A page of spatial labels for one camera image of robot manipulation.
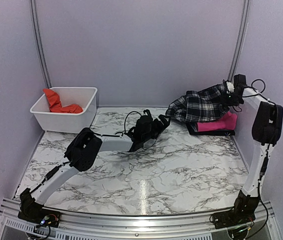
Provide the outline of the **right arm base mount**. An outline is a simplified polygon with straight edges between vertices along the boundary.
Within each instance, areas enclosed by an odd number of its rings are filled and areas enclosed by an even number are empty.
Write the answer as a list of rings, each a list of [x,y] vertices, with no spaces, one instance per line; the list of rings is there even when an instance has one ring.
[[[256,219],[255,214],[235,214],[233,209],[213,213],[209,221],[214,224],[216,229],[234,227],[237,225],[253,222]]]

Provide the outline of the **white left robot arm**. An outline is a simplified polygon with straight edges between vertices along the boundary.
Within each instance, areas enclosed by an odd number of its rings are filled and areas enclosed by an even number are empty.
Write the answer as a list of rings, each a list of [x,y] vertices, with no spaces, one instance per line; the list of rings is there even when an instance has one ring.
[[[89,127],[83,128],[64,153],[67,161],[51,169],[34,188],[26,188],[20,194],[19,211],[33,222],[41,222],[45,218],[43,207],[49,197],[68,179],[89,170],[98,153],[136,152],[149,140],[157,139],[170,122],[170,117],[162,114],[153,118],[146,109],[135,126],[117,134],[99,134]]]

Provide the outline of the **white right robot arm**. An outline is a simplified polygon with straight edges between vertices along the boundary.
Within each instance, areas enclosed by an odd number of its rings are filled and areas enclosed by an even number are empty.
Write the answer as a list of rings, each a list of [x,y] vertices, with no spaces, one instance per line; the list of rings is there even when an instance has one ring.
[[[229,220],[234,224],[240,224],[254,215],[261,202],[268,163],[281,137],[283,126],[283,107],[264,97],[258,90],[246,87],[240,98],[257,112],[251,129],[254,150],[248,177],[229,212]]]

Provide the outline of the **orange garment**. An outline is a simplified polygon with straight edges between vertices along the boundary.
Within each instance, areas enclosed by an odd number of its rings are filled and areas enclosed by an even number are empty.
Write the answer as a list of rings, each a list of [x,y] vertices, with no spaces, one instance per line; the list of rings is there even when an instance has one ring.
[[[52,113],[79,114],[83,112],[83,108],[78,104],[63,106],[60,96],[57,92],[48,88],[44,88],[42,91],[44,92],[48,101],[49,110]]]

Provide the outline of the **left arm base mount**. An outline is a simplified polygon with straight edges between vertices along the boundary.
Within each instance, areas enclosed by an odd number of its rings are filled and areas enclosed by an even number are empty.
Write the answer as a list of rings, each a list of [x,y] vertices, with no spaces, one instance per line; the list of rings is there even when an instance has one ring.
[[[45,208],[35,210],[34,212],[25,212],[20,210],[17,217],[21,220],[37,225],[48,224],[50,227],[57,228],[60,224],[61,213],[59,211]]]

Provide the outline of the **black white plaid skirt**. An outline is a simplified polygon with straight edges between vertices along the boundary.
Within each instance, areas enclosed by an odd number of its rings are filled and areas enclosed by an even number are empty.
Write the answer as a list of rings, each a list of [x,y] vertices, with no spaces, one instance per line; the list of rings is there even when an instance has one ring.
[[[216,121],[230,110],[224,101],[226,93],[222,83],[200,91],[188,90],[169,104],[165,115],[181,123]]]

